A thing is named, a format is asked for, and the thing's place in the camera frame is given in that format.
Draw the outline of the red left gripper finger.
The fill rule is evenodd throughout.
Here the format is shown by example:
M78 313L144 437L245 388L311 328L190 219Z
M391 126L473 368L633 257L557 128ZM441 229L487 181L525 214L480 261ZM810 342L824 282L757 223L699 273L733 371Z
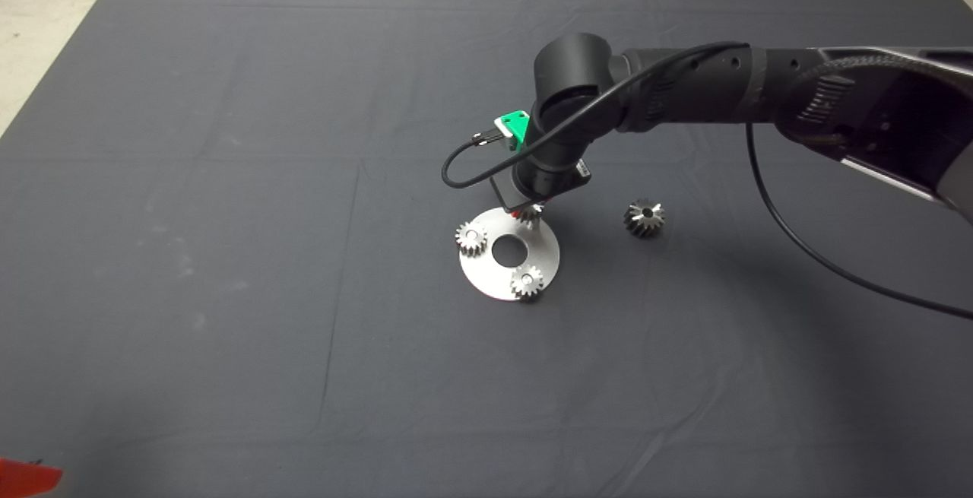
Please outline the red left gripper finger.
M62 476L62 469L39 462L1 458L1 497L38 496L55 489Z

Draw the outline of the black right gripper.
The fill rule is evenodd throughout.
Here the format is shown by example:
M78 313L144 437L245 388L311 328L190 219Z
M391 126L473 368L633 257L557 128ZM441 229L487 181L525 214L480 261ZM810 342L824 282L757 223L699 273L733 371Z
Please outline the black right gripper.
M591 180L583 160L570 168L549 171L531 160L514 164L511 168L494 173L490 185L500 206L512 213L515 220L524 220L525 208L531 205L546 206L559 195L586 186Z

